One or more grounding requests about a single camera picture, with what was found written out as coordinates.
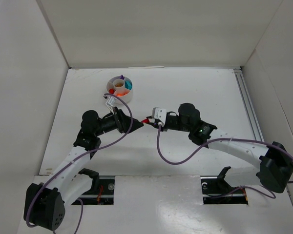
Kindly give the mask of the long teal lego brick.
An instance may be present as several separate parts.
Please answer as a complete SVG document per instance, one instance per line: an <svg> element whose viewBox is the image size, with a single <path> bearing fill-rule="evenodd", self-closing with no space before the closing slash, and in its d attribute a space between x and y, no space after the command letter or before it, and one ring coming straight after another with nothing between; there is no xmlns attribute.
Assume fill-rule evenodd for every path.
<svg viewBox="0 0 293 234"><path fill-rule="evenodd" d="M132 84L129 80L125 81L125 88L131 90L132 89Z"/></svg>

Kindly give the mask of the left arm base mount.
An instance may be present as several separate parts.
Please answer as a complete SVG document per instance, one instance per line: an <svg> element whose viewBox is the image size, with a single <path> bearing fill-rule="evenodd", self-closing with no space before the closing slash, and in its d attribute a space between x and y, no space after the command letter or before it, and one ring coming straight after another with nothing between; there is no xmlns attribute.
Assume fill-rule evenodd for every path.
<svg viewBox="0 0 293 234"><path fill-rule="evenodd" d="M79 199L84 205L113 205L115 177L111 175L100 176L98 172L83 168L72 179L71 185L81 184L81 179L90 179L90 188L84 191Z"/></svg>

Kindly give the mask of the brown lego plate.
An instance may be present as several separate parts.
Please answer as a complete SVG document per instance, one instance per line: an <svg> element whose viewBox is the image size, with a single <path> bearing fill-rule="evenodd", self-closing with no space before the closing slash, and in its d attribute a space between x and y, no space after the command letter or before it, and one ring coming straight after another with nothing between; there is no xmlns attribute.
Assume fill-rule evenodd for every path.
<svg viewBox="0 0 293 234"><path fill-rule="evenodd" d="M122 82L119 82L119 83L116 83L114 86L119 88L119 87L122 87L124 84Z"/></svg>

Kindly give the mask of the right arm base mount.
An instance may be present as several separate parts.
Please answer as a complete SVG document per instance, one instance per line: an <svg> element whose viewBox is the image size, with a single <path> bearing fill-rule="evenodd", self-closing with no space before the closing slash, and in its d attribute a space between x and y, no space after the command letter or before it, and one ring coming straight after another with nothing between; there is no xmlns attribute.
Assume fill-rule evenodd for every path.
<svg viewBox="0 0 293 234"><path fill-rule="evenodd" d="M232 187L225 181L226 173L230 168L223 168L218 175L200 178L204 205L248 205L245 189Z"/></svg>

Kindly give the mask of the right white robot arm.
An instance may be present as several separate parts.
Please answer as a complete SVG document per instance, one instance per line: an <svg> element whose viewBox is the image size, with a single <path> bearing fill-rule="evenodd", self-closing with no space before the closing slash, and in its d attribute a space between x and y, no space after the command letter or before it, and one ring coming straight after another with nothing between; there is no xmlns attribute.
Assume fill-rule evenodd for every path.
<svg viewBox="0 0 293 234"><path fill-rule="evenodd" d="M158 117L159 132L187 132L189 140L200 149L221 151L249 163L250 168L226 168L222 180L232 187L261 185L282 193L289 183L293 183L293 157L278 142L234 138L201 120L200 112L191 103L181 104L178 113L160 110Z"/></svg>

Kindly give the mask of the white round divided container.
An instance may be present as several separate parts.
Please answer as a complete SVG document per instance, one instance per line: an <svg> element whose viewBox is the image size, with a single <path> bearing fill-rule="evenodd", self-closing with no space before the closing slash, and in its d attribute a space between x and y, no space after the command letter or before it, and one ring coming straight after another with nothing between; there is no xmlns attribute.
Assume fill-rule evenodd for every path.
<svg viewBox="0 0 293 234"><path fill-rule="evenodd" d="M119 97L121 100L123 100L125 103L128 103L128 102L130 102L131 100L132 100L132 97L133 97L133 84L132 84L132 89L131 90L129 90L129 89L126 89L125 88L125 81L126 80L129 80L130 82L131 82L131 84L132 84L132 81L129 79L129 78L127 78L127 77L125 77L125 79L124 80L122 80L122 79L120 79L120 76L116 76L116 77L113 77L112 79L110 79L108 82L107 82L107 85L106 85L106 90L107 90L107 92L109 93L109 89L114 89L115 91L116 90L126 90L126 92L127 92L127 94L125 95L125 96L121 96L121 97ZM124 85L122 86L122 87L119 87L119 88L117 88L117 87L115 87L114 85L116 84L116 83L119 83L119 82L122 82Z"/></svg>

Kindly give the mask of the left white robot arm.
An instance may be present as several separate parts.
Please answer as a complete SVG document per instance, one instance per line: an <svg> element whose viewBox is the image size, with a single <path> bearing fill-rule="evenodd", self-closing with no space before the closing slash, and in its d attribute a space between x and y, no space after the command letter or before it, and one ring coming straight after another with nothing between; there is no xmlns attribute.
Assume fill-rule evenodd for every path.
<svg viewBox="0 0 293 234"><path fill-rule="evenodd" d="M102 146L99 137L113 130L118 130L125 137L141 127L142 122L132 115L125 115L116 107L104 118L100 118L94 110L86 111L82 116L81 129L64 161L48 176L45 183L32 183L27 188L23 215L27 226L57 230L63 221L66 207L99 185L98 172L84 166L97 151L120 141L117 139Z"/></svg>

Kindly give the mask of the orange lego brick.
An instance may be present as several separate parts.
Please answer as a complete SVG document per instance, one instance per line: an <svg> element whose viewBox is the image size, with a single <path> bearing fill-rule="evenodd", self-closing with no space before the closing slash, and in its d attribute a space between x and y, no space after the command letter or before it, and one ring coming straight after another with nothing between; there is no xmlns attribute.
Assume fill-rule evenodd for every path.
<svg viewBox="0 0 293 234"><path fill-rule="evenodd" d="M114 95L116 95L116 96L118 96L118 97L121 97L121 96L125 96L127 94L127 92L126 92L126 90L116 90L115 92L114 92Z"/></svg>

